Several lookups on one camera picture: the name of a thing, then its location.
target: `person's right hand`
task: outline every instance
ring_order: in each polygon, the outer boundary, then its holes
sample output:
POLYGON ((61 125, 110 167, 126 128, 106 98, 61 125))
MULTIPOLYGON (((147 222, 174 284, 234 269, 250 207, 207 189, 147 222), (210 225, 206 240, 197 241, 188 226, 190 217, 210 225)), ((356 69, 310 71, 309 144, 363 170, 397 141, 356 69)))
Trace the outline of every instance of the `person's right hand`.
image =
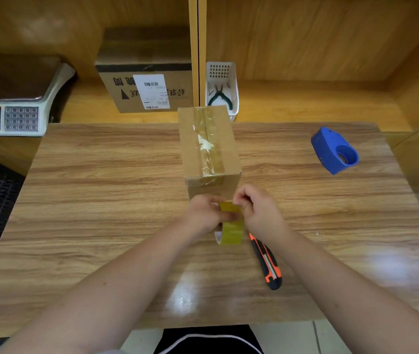
POLYGON ((245 184, 236 190, 233 204, 242 208, 249 232, 269 246, 276 246, 289 229, 274 198, 265 190, 245 184))

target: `table top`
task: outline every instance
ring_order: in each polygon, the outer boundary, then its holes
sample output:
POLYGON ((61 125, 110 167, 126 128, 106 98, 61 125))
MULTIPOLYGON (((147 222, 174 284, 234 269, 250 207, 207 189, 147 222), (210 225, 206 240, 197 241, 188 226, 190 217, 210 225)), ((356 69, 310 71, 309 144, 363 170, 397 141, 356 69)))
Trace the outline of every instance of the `table top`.
MULTIPOLYGON (((294 229, 419 310, 419 205, 390 148, 374 124, 323 125, 358 165, 336 176, 321 166, 310 142, 321 124, 237 123, 241 183, 267 189, 294 229)), ((178 124, 50 124, 0 241, 0 336, 186 205, 178 124)), ((271 291, 248 238, 218 246, 208 234, 138 327, 322 318, 279 262, 283 285, 271 291)))

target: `white plastic basket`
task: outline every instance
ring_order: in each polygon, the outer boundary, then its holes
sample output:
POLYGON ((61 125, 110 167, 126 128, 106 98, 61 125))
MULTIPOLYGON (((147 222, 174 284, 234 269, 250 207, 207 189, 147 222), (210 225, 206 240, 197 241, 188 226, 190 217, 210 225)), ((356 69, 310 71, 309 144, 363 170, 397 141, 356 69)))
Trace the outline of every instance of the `white plastic basket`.
POLYGON ((216 86, 232 101, 233 110, 229 110, 228 104, 218 97, 212 106, 227 106, 227 112, 231 117, 231 122, 236 118, 239 111, 239 91, 237 89, 236 64, 233 62, 206 62, 206 92, 205 105, 216 93, 216 86))

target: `digital scale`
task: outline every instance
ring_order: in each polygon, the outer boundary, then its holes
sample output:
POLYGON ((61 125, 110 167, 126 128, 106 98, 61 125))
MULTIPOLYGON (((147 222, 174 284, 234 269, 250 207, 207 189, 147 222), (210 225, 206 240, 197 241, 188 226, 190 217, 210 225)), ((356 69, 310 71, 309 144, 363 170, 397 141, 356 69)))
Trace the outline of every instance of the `digital scale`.
POLYGON ((57 57, 0 56, 0 135, 43 136, 59 90, 75 70, 57 57))

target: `yellow packing tape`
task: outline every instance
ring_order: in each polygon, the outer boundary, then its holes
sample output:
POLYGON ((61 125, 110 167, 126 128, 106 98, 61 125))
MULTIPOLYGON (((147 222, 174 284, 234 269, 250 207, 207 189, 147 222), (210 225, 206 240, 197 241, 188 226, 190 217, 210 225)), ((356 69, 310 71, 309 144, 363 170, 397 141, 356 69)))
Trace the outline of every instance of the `yellow packing tape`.
MULTIPOLYGON (((219 202, 218 205, 222 211, 238 212, 239 214, 242 214, 241 208, 230 201, 219 202)), ((215 236, 218 244, 240 244, 243 233, 244 219, 241 216, 241 219, 235 222, 223 222, 223 231, 219 233, 215 232, 215 236)))

